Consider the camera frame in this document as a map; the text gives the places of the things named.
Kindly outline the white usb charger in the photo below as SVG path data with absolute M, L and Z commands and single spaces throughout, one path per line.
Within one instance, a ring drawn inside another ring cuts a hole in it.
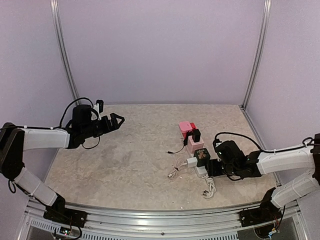
M 193 168 L 196 167 L 198 164 L 198 160 L 196 157 L 191 157 L 186 159 L 186 166 L 187 168 Z

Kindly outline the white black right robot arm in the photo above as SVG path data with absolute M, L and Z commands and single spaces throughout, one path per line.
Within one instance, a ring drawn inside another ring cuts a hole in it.
M 233 140 L 221 141 L 216 136 L 212 142 L 217 159 L 213 171 L 232 181 L 259 178 L 274 172 L 306 169 L 290 182 L 266 192 L 256 218 L 266 222 L 286 204 L 300 199 L 320 188 L 320 135 L 307 137 L 301 145 L 283 149 L 264 150 L 261 147 L 245 155 Z

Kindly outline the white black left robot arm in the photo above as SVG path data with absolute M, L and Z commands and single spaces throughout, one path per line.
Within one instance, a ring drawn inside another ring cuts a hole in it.
M 5 123 L 0 129 L 0 173 L 8 180 L 9 190 L 13 194 L 22 190 L 44 205 L 57 221 L 66 222 L 70 211 L 65 199 L 26 168 L 23 154 L 38 149 L 76 149 L 89 138 L 99 139 L 118 130 L 125 122 L 116 113 L 102 116 L 103 110 L 104 101 L 98 99 L 73 107 L 66 125 L 62 121 L 55 127 Z

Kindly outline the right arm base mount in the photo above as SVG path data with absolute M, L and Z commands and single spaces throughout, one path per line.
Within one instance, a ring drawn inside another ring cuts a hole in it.
M 275 219 L 280 219 L 281 217 L 282 212 L 278 209 L 271 211 L 267 208 L 258 207 L 245 209 L 239 212 L 239 218 L 242 227 L 249 227 L 271 222 Z

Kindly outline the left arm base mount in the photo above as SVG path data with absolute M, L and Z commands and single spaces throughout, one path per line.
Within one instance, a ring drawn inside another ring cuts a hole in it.
M 66 208 L 62 213 L 53 209 L 46 209 L 43 218 L 72 227 L 83 228 L 87 220 L 88 213 L 81 210 Z

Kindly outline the pink folding extension socket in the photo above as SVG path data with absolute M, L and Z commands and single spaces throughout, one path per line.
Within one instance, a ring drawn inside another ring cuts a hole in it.
M 190 132 L 193 129 L 189 121 L 181 121 L 178 126 L 182 134 Z

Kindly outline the black power adapter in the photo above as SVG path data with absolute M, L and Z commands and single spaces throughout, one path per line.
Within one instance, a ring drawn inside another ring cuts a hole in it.
M 201 132 L 197 128 L 193 128 L 190 131 L 187 131 L 184 135 L 183 145 L 186 146 L 188 144 L 189 137 L 192 138 L 194 143 L 198 143 L 201 138 Z

